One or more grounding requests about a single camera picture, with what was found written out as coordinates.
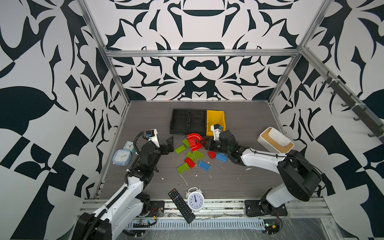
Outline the red arch lego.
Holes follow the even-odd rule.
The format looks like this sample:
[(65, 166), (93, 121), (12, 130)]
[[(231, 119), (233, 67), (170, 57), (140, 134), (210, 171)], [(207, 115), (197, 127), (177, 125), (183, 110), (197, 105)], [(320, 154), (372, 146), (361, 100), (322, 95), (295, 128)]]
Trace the red arch lego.
[(187, 140), (189, 142), (192, 152), (198, 151), (203, 147), (203, 145), (201, 144), (201, 140), (203, 140), (203, 138), (199, 134), (196, 134), (196, 133), (189, 134), (187, 135)]

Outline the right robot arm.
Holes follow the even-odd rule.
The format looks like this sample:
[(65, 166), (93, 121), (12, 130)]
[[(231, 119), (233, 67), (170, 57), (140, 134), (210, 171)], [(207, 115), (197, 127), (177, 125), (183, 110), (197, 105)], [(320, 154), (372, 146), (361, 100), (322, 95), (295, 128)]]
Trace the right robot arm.
[(280, 175), (283, 183), (269, 189), (256, 205), (249, 206), (255, 211), (248, 213), (249, 217), (278, 215), (279, 210), (293, 200), (307, 202), (323, 181), (320, 170), (294, 150), (286, 154), (257, 151), (241, 146), (230, 131), (220, 133), (217, 140), (206, 138), (199, 143), (208, 151), (227, 155), (234, 164), (257, 167)]

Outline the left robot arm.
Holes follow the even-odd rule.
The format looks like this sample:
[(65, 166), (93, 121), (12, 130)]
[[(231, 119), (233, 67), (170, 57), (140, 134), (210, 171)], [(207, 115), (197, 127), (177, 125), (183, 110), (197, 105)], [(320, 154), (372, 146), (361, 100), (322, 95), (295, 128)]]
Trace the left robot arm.
[(159, 144), (157, 136), (150, 137), (149, 132), (138, 134), (147, 142), (135, 147), (137, 156), (124, 176), (124, 184), (100, 208), (93, 213), (82, 214), (75, 225), (74, 240), (115, 240), (139, 216), (150, 212), (151, 199), (143, 190), (158, 170), (157, 164), (163, 155), (175, 150), (174, 137)]

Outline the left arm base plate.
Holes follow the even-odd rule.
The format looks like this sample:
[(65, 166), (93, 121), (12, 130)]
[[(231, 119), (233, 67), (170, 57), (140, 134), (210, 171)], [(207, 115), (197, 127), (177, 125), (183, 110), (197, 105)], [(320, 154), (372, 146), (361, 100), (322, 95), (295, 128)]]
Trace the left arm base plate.
[(145, 202), (143, 210), (140, 214), (141, 217), (162, 217), (164, 215), (165, 202), (164, 201), (150, 201)]

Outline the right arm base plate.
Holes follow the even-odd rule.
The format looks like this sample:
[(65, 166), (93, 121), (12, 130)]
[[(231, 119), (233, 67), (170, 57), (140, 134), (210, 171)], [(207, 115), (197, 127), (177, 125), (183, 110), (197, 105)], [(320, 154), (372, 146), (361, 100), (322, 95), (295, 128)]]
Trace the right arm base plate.
[(262, 216), (275, 216), (286, 217), (288, 211), (283, 204), (282, 206), (275, 208), (267, 201), (261, 200), (245, 200), (245, 214), (248, 217), (262, 217)]

